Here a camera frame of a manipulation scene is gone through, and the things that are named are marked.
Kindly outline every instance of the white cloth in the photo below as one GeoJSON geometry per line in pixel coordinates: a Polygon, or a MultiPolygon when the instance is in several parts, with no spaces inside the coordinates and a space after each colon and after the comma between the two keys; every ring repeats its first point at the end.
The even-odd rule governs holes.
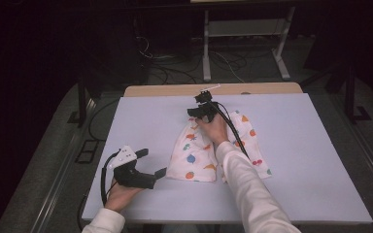
{"type": "Polygon", "coordinates": [[[214,182],[217,160],[213,142],[190,117],[175,143],[166,177],[192,181],[214,182]]]}
{"type": "MultiPolygon", "coordinates": [[[[229,114],[232,124],[244,145],[248,157],[262,179],[271,176],[271,171],[259,150],[256,132],[244,115],[238,111],[229,114]]],[[[228,140],[237,148],[232,130],[227,127],[228,140]]],[[[196,124],[195,118],[190,117],[173,149],[166,171],[166,177],[192,182],[214,182],[217,179],[217,165],[212,141],[196,124]]]]}
{"type": "MultiPolygon", "coordinates": [[[[238,132],[238,136],[241,139],[245,151],[248,154],[253,167],[258,172],[261,179],[271,177],[271,171],[263,159],[261,151],[259,149],[258,139],[253,125],[250,120],[245,116],[241,115],[238,111],[229,114],[231,117],[232,124],[238,132]]],[[[227,134],[229,142],[232,142],[235,147],[239,148],[239,144],[235,139],[232,130],[227,127],[227,134]]]]}
{"type": "MultiPolygon", "coordinates": [[[[235,197],[247,233],[300,232],[290,224],[280,205],[266,189],[250,160],[229,142],[217,148],[217,160],[222,163],[228,185],[235,197]]],[[[118,233],[124,218],[118,213],[101,209],[85,233],[118,233]]]]}

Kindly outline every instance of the patterned cloth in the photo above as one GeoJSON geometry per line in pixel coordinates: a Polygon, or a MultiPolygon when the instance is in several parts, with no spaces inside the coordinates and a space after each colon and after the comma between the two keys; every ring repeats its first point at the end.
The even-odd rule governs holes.
{"type": "MultiPolygon", "coordinates": [[[[246,116],[238,111],[229,114],[238,135],[247,151],[248,157],[259,176],[264,179],[271,176],[268,165],[262,158],[253,126],[246,116]]],[[[239,148],[228,127],[228,140],[239,148]]],[[[217,159],[212,141],[190,117],[172,152],[166,171],[166,177],[194,182],[214,182],[217,179],[217,159]]]]}

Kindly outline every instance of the gray floor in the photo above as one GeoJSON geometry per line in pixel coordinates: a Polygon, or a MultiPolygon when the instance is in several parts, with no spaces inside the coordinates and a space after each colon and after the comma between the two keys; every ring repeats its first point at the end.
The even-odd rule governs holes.
{"type": "MultiPolygon", "coordinates": [[[[214,41],[211,47],[212,83],[239,83],[236,76],[246,83],[281,82],[271,55],[271,50],[277,43],[276,39],[262,37],[214,41]],[[227,64],[221,63],[223,58],[215,52],[230,61],[235,75],[227,64]]],[[[312,38],[298,38],[287,42],[283,59],[293,82],[302,82],[316,74],[315,71],[303,69],[303,63],[313,43],[312,38]]],[[[188,75],[185,75],[166,70],[167,83],[194,83],[191,76],[197,83],[202,83],[199,49],[200,47],[193,59],[187,61],[182,57],[164,58],[162,55],[168,55],[164,53],[156,55],[154,67],[157,68],[151,69],[148,84],[164,83],[167,76],[160,66],[189,71],[188,75]]],[[[310,94],[334,147],[373,217],[373,169],[366,159],[366,155],[373,152],[373,93],[364,83],[356,82],[356,104],[363,106],[372,120],[351,125],[342,111],[344,91],[341,90],[337,94],[326,93],[323,88],[326,80],[327,77],[324,77],[311,83],[304,88],[304,92],[310,94]]],[[[91,102],[88,115],[92,121],[87,120],[84,127],[77,128],[76,124],[67,123],[71,113],[78,109],[76,92],[76,87],[72,88],[54,114],[7,212],[1,219],[0,232],[28,232],[31,229],[42,232],[79,232],[77,210],[92,183],[103,142],[100,142],[92,163],[79,164],[74,160],[85,140],[93,137],[103,140],[107,138],[115,106],[122,93],[106,92],[101,98],[91,102]]],[[[93,145],[88,143],[85,149],[91,147],[93,145]]],[[[130,227],[131,232],[140,231],[138,225],[130,227]]],[[[301,231],[373,232],[373,223],[355,226],[302,225],[301,231]]]]}

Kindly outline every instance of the wooden table edge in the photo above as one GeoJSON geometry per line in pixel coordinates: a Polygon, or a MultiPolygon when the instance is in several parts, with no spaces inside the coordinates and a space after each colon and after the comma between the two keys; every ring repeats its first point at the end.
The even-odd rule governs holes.
{"type": "MultiPolygon", "coordinates": [[[[123,96],[194,96],[199,94],[201,89],[216,85],[216,83],[132,85],[125,90],[123,96]]],[[[303,93],[298,83],[221,83],[220,87],[211,89],[210,91],[213,95],[303,93]]]]}

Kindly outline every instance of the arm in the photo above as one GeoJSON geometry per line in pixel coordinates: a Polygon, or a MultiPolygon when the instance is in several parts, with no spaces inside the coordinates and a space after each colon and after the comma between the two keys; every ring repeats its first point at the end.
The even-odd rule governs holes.
{"type": "Polygon", "coordinates": [[[299,232],[269,193],[250,160],[230,142],[226,123],[216,115],[210,123],[201,119],[197,124],[216,144],[216,156],[235,197],[246,232],[299,232]]]}
{"type": "Polygon", "coordinates": [[[92,222],[87,225],[84,233],[118,233],[125,224],[125,218],[119,214],[142,188],[125,187],[117,184],[113,179],[110,195],[105,204],[96,214],[92,222]]]}

